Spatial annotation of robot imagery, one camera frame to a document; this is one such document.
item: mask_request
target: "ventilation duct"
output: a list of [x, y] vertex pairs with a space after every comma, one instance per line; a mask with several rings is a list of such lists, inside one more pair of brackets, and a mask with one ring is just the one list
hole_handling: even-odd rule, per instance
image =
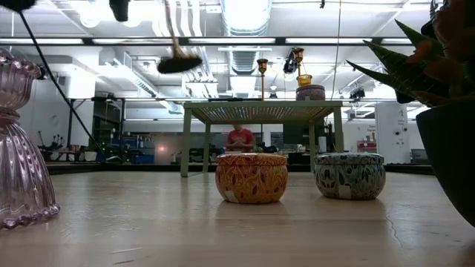
[[[272, 0], [221, 0], [223, 28], [227, 36], [265, 36], [269, 28]], [[259, 52], [230, 51], [229, 72], [234, 75], [257, 73]], [[230, 77], [232, 90], [252, 92], [255, 77]]]

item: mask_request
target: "person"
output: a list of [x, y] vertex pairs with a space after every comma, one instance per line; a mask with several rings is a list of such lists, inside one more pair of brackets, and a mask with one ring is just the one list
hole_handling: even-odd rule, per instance
[[230, 151], [250, 152], [254, 148], [254, 136], [252, 132], [239, 124], [232, 126], [234, 130], [228, 135], [226, 148]]

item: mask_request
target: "table leg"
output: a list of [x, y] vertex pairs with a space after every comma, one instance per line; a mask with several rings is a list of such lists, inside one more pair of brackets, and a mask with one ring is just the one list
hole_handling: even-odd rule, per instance
[[335, 118], [335, 146], [336, 152], [344, 152], [344, 143], [343, 143], [343, 122], [341, 121], [341, 108], [333, 108], [333, 116]]
[[208, 172], [209, 164], [209, 143], [211, 142], [211, 125], [206, 123], [205, 129], [205, 151], [203, 152], [203, 173]]
[[181, 177], [188, 177], [188, 163], [190, 161], [190, 139], [191, 139], [191, 109], [185, 109], [183, 118], [183, 150], [181, 153]]
[[310, 143], [310, 172], [315, 170], [315, 123], [309, 125], [309, 143]]

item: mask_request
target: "glass vase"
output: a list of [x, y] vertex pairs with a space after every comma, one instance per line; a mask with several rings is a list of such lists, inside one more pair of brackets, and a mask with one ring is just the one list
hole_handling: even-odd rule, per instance
[[47, 220], [59, 213], [39, 149], [18, 124], [16, 112], [41, 76], [32, 62], [0, 49], [0, 229]]

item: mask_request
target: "potted plant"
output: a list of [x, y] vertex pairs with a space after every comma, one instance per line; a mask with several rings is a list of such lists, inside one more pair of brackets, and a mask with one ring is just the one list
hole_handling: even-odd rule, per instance
[[396, 21], [416, 47], [412, 56], [366, 42], [387, 73], [349, 63], [394, 88], [399, 103], [431, 107], [416, 117], [427, 156], [450, 201], [475, 227], [474, 12], [473, 0], [448, 1], [434, 14], [433, 38]]

